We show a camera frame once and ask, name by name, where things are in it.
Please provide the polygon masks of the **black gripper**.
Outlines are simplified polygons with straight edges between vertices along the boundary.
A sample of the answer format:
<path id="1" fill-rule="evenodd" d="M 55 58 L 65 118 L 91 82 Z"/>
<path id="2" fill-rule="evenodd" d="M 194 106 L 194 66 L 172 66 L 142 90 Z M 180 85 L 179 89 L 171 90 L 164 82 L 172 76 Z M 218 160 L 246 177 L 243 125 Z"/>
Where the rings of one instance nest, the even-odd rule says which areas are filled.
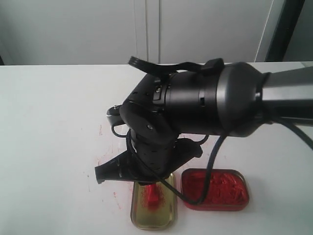
<path id="1" fill-rule="evenodd" d="M 127 132 L 126 147 L 126 151 L 95 167 L 98 184 L 126 181 L 150 185 L 168 178 L 182 165 L 202 155 L 201 145 L 191 139 L 175 139 L 158 145 L 145 142 L 133 130 Z"/>

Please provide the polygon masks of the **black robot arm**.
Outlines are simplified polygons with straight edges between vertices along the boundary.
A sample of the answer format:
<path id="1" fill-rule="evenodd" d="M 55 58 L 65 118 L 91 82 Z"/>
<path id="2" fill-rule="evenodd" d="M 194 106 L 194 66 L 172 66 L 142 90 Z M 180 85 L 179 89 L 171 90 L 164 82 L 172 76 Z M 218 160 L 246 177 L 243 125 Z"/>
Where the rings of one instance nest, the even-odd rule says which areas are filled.
<path id="1" fill-rule="evenodd" d="M 95 168 L 106 180 L 151 184 L 202 155 L 201 144 L 181 134 L 247 137 L 270 115 L 313 123 L 313 69 L 262 73 L 221 58 L 204 65 L 157 65 L 136 57 L 145 76 L 125 101 L 108 110 L 112 127 L 127 125 L 127 149 Z"/>

